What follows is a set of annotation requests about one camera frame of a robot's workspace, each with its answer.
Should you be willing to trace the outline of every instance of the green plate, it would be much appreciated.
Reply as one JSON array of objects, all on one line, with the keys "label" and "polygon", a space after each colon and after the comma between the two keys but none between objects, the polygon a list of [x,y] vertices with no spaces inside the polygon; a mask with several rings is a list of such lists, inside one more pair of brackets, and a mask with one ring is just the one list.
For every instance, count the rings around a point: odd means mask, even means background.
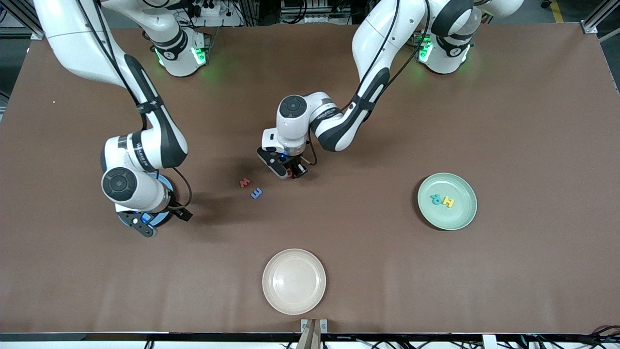
[{"label": "green plate", "polygon": [[[452,207],[444,204],[446,196],[454,200]],[[451,173],[435,173],[420,185],[418,206],[424,218],[435,227],[457,230],[474,220],[478,201],[465,179]]]}]

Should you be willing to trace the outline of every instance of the yellow line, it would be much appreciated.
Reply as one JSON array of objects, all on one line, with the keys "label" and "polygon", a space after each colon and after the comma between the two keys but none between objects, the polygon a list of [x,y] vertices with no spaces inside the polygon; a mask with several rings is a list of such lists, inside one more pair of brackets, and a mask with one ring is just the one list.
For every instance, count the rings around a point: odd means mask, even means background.
[{"label": "yellow line", "polygon": [[556,23],[564,23],[564,18],[562,18],[562,13],[560,13],[560,6],[557,5],[557,0],[551,3],[551,12],[553,12],[553,19],[556,20]]}]

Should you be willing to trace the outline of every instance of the plate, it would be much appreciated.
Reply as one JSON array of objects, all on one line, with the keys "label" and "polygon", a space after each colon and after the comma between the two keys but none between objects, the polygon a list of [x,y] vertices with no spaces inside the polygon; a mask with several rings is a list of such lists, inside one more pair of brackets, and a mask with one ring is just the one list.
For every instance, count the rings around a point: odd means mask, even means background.
[{"label": "plate", "polygon": [[[449,207],[450,200],[454,200],[452,207]],[[451,173],[435,173],[420,185],[418,206],[424,218],[435,227],[457,230],[474,220],[478,201],[465,179]]]},{"label": "plate", "polygon": [[323,298],[326,285],[325,269],[319,259],[299,248],[276,254],[263,272],[267,302],[286,315],[312,310]]}]

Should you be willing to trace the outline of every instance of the floor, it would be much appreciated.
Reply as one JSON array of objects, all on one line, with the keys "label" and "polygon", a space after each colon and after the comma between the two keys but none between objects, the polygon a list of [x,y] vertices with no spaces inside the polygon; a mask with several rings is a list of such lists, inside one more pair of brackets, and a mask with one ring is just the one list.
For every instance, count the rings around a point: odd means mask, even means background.
[{"label": "floor", "polygon": [[[525,0],[521,8],[506,19],[494,19],[492,24],[533,24],[551,23],[556,21],[578,22],[591,13],[600,3],[600,0],[557,0],[552,6],[555,9],[541,8],[540,0]],[[104,10],[104,14],[113,28],[132,28],[137,25],[131,20],[116,12]],[[0,22],[0,26],[6,25],[11,19]],[[601,25],[598,26],[599,37],[616,29],[620,23],[620,9],[614,11]],[[11,93],[19,70],[26,55],[26,49],[30,40],[0,40],[0,91]],[[601,44],[607,58],[611,74],[614,79],[620,79],[620,35],[617,35]],[[0,101],[0,120],[2,110],[6,106]]]}]

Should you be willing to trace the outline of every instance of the brown tabletop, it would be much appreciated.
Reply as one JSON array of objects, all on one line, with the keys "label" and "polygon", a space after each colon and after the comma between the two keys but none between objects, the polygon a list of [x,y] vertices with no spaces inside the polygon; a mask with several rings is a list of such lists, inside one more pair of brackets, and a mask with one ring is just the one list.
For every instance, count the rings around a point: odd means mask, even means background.
[{"label": "brown tabletop", "polygon": [[[620,98],[594,35],[577,24],[483,25],[464,66],[412,63],[349,149],[281,181],[257,158],[280,99],[343,105],[355,27],[222,29],[209,66],[174,78],[139,30],[115,32],[146,68],[190,147],[190,222],[156,238],[124,227],[102,194],[105,140],[140,127],[129,94],[60,66],[33,42],[0,123],[0,330],[590,332],[620,320]],[[403,49],[394,62],[409,56]],[[456,232],[415,211],[437,172],[474,188]],[[181,180],[165,171],[187,198]],[[239,180],[263,189],[258,200]],[[327,271],[300,316],[265,300],[286,248]]]}]

